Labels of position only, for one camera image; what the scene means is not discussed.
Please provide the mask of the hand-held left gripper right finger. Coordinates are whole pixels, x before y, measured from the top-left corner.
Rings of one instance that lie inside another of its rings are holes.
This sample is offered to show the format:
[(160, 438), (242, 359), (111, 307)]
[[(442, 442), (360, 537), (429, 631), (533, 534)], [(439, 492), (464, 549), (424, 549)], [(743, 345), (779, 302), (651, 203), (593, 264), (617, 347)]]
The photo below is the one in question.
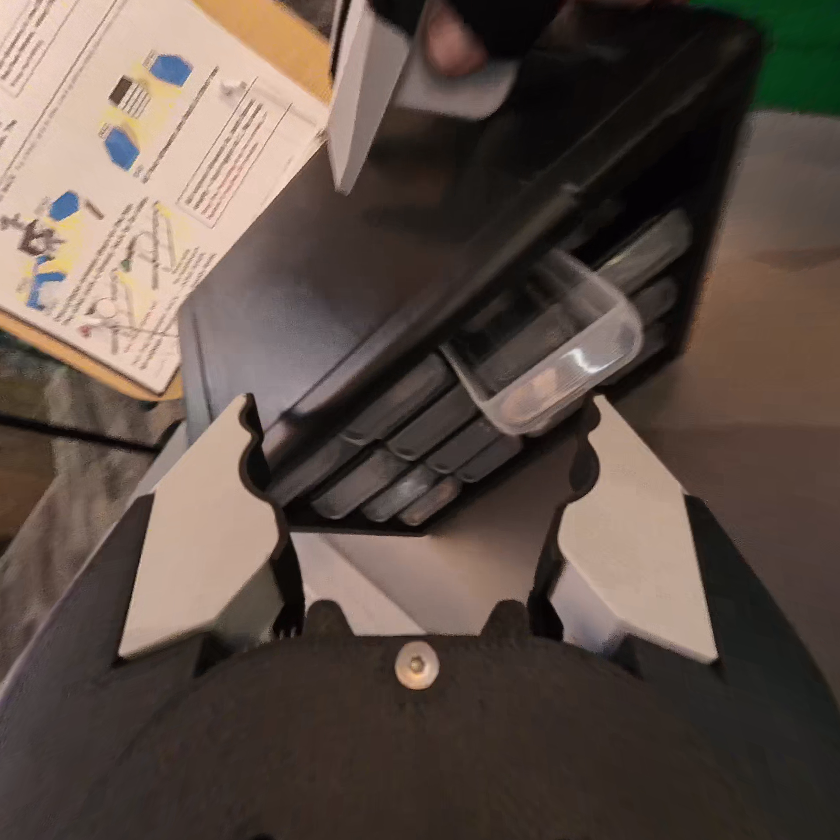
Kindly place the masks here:
[(528, 597), (531, 630), (608, 658), (637, 638), (715, 663), (683, 487), (603, 395), (587, 399), (575, 443), (571, 494)]

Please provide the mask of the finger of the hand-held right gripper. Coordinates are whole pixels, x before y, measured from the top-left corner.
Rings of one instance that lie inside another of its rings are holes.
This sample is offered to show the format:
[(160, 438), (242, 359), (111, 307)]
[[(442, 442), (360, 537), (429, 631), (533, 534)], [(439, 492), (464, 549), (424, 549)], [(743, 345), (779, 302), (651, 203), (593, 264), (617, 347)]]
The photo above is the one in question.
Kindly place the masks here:
[(406, 33), (370, 2), (335, 4), (328, 156), (335, 190), (349, 195), (368, 158), (410, 54)]

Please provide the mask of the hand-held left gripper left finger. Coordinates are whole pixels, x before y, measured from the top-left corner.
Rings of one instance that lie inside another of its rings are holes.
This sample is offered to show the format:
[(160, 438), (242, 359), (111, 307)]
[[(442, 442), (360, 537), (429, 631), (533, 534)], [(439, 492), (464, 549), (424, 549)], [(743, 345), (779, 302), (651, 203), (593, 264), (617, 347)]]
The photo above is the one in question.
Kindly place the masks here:
[(121, 658), (196, 633), (234, 649), (301, 634), (300, 566), (262, 441), (255, 399), (239, 395), (156, 484)]

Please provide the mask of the black drawer cabinet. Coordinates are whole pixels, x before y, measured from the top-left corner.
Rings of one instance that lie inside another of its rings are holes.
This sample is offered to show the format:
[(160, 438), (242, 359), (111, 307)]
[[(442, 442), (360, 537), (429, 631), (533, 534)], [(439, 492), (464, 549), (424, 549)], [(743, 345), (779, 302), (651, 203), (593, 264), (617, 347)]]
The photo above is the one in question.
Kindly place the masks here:
[(579, 228), (572, 255), (597, 270), (648, 219), (688, 211), (692, 244), (667, 270), (676, 303), (643, 359), (593, 392), (624, 396), (677, 359), (763, 53), (755, 23), (714, 7), (584, 5), (489, 117), (394, 110), (351, 194), (315, 153), (181, 311), (191, 443), (251, 394), (266, 489), (297, 532), (421, 535), (501, 485), (570, 436), (581, 408), (419, 528), (321, 520), (270, 491)]

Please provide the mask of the clear plastic drawer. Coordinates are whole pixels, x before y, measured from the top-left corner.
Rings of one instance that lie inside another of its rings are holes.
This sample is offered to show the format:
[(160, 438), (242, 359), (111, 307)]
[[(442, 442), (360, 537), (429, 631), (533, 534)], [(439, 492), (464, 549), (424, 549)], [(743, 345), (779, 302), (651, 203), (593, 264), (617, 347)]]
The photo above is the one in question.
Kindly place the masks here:
[(634, 361), (643, 341), (642, 320), (624, 294), (555, 248), (440, 351), (498, 432), (537, 436)]

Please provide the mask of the row of clear cabinet drawers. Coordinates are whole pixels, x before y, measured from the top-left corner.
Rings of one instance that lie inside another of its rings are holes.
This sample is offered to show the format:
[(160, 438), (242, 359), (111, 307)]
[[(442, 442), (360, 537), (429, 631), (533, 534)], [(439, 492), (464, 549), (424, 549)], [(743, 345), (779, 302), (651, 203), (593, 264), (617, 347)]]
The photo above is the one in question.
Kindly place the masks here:
[[(690, 248), (693, 234), (688, 211), (675, 206), (642, 223), (599, 269), (591, 269), (634, 305), (644, 326), (642, 349), (541, 434), (498, 432), (474, 404), (440, 346), (312, 455), (284, 468), (270, 486), (273, 497), (284, 506), (306, 502), (321, 520), (338, 522), (360, 515), (376, 525), (396, 520), (419, 528), (465, 486), (485, 481), (519, 457), (528, 440), (554, 430), (591, 392), (643, 359), (646, 332), (659, 327), (658, 320), (678, 297), (676, 280), (667, 270)], [(573, 256), (572, 248), (588, 237), (579, 228), (553, 249)]]

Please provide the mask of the green plastic bin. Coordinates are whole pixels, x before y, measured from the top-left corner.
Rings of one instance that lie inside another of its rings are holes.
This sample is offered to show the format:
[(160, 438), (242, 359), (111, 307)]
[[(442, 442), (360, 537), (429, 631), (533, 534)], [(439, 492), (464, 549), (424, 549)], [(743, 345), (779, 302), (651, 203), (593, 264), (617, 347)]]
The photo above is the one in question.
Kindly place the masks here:
[(838, 1), (692, 1), (741, 16), (767, 37), (755, 105), (839, 116)]

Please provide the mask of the person's right hand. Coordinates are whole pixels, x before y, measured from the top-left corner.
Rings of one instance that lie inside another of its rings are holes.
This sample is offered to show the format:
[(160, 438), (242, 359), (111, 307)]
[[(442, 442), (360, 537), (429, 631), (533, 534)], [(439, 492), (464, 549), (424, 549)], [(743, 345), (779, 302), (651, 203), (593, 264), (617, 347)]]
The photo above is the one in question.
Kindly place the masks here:
[(435, 2), (426, 13), (423, 42), (427, 63), (445, 78), (478, 72), (489, 60), (475, 32), (444, 2)]

